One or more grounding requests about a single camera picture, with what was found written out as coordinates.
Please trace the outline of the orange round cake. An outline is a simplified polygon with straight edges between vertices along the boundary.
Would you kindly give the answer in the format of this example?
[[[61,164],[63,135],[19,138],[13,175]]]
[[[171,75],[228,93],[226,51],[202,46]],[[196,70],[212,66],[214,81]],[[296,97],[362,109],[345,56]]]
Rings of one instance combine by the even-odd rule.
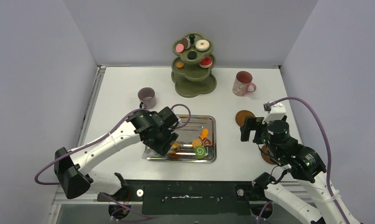
[[[180,145],[178,142],[175,142],[175,143],[171,146],[170,151],[176,152],[176,151],[178,151],[180,148],[181,148],[181,145]]]

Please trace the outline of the orange fish cake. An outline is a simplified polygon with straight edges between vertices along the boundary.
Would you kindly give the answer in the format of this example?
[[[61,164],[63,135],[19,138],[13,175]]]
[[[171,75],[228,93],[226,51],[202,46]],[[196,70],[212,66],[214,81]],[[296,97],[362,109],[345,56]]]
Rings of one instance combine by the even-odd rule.
[[[208,137],[208,134],[209,134],[209,130],[204,128],[199,136],[201,141],[204,141]]]

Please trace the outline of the green swiss roll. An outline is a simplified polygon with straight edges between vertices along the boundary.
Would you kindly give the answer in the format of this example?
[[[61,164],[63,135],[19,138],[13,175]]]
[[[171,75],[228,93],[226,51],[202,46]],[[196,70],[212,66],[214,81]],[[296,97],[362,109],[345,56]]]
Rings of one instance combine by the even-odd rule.
[[[196,146],[194,153],[197,159],[202,159],[207,155],[207,149],[204,146]]]

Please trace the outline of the red frosted donut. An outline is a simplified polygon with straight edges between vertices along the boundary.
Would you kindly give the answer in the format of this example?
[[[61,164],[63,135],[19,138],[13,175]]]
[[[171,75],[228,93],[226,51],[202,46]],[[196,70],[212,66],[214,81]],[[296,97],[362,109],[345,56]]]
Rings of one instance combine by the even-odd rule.
[[[213,64],[213,60],[212,60],[212,58],[209,57],[209,56],[203,58],[203,60],[201,60],[201,61],[199,62],[199,66],[202,67],[202,68],[205,68],[205,69],[211,67],[212,64]]]

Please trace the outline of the black sandwich cookie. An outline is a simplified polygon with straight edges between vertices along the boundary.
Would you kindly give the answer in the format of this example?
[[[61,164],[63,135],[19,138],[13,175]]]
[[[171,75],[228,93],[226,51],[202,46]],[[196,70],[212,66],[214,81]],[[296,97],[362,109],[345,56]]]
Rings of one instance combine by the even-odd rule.
[[[188,57],[189,60],[194,60],[194,59],[197,58],[197,53],[192,50],[192,51],[188,52],[187,57]]]

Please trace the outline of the pink macaron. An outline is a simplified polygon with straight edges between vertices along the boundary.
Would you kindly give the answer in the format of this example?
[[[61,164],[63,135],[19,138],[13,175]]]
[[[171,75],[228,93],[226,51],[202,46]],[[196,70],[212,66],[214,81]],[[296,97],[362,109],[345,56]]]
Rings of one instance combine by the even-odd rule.
[[[177,44],[177,45],[175,46],[175,51],[176,51],[177,53],[181,53],[181,52],[183,52],[184,49],[185,49],[185,47],[184,47],[184,45],[181,44],[181,43],[179,43],[179,44]]]

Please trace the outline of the white ring donut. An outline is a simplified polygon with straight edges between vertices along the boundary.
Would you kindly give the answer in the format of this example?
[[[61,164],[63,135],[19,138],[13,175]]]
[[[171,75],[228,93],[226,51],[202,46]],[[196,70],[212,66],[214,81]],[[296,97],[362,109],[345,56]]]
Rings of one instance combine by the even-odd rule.
[[[200,52],[207,51],[210,48],[210,42],[205,39],[197,40],[195,42],[195,48]]]

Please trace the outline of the chocolate white half cake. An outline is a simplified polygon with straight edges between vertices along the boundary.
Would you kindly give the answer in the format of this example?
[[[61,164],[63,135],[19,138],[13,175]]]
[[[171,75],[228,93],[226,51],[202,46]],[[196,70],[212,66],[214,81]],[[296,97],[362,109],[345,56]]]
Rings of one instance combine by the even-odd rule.
[[[180,44],[183,45],[184,49],[189,49],[191,47],[190,39],[186,37],[181,38]]]

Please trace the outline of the metal serving tongs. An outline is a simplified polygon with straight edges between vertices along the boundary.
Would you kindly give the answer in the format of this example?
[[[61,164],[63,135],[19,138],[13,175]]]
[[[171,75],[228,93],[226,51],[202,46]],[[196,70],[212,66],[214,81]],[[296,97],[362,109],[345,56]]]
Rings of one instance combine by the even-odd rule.
[[[159,155],[157,152],[149,148],[148,146],[145,146],[144,152],[141,156],[142,159],[147,159],[147,158],[161,158],[161,155]]]

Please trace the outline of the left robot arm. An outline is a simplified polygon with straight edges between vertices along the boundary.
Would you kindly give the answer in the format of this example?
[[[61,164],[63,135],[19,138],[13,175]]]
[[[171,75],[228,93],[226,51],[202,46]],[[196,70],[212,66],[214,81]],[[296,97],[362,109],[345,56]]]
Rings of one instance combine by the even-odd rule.
[[[93,191],[123,200],[129,186],[122,175],[97,172],[94,167],[139,142],[160,155],[166,155],[178,138],[175,133],[178,124],[178,117],[169,107],[160,112],[135,110],[104,136],[71,150],[58,149],[54,172],[66,198],[74,199]]]

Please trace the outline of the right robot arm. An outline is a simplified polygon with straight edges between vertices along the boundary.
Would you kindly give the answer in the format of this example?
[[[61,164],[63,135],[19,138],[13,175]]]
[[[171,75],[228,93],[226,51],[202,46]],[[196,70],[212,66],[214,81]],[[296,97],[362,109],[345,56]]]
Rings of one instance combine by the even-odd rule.
[[[303,224],[357,224],[332,183],[326,179],[326,166],[320,156],[290,136],[285,118],[265,123],[263,118],[247,116],[240,128],[241,141],[248,141],[255,131],[253,142],[264,144],[267,156],[282,169],[281,176],[291,176],[303,186],[314,202],[311,206],[285,187],[282,178],[262,173],[252,182],[252,193],[257,199],[266,198],[289,212]]]

